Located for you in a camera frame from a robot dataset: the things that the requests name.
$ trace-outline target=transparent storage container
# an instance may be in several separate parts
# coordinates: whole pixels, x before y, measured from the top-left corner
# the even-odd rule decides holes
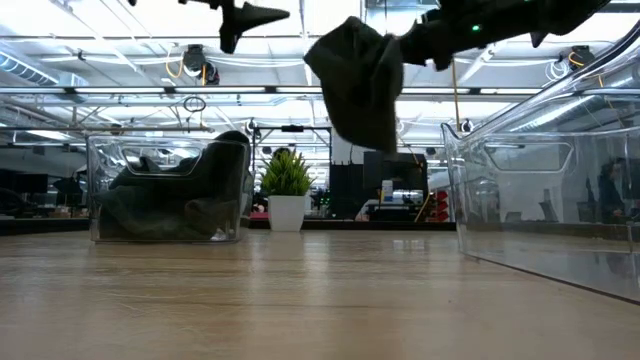
[[[640,301],[640,33],[461,138],[461,250]]]
[[[251,211],[249,144],[89,136],[91,238],[102,241],[235,242]]]

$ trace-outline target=ceiling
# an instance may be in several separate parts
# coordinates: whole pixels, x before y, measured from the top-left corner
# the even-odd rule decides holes
[[[188,44],[203,44],[215,63],[221,86],[274,85],[318,86],[319,81],[302,62],[316,39],[340,25],[348,16],[364,19],[381,33],[402,34],[413,21],[435,6],[433,0],[252,0],[254,5],[288,10],[289,19],[258,27],[245,34],[235,54],[219,50],[221,12],[205,4],[178,4],[175,0],[20,0],[0,3],[0,51],[10,53],[46,74],[72,73],[89,86],[197,85],[178,72],[180,55]],[[589,45],[596,55],[608,49],[640,19],[640,1],[613,1],[578,29],[565,36],[548,36],[533,49],[528,35],[515,37],[484,50],[457,55],[457,82],[462,87],[542,88],[568,72],[553,64],[571,46]],[[451,70],[405,66],[406,87],[452,87]],[[0,71],[2,86],[34,86]],[[491,101],[478,97],[460,103],[461,118],[482,119],[513,106],[515,101]],[[91,114],[95,106],[76,110],[86,124],[108,125],[141,119],[145,126],[175,126],[175,114],[164,107],[108,107]],[[70,118],[72,108],[46,107],[42,111]],[[439,141],[438,124],[455,119],[452,99],[403,101],[397,104],[400,133],[407,141]],[[225,105],[207,108],[203,121],[218,130],[240,128],[253,118],[260,125],[305,124],[326,126],[321,98],[286,98],[272,106]],[[283,141],[319,141],[299,135]]]

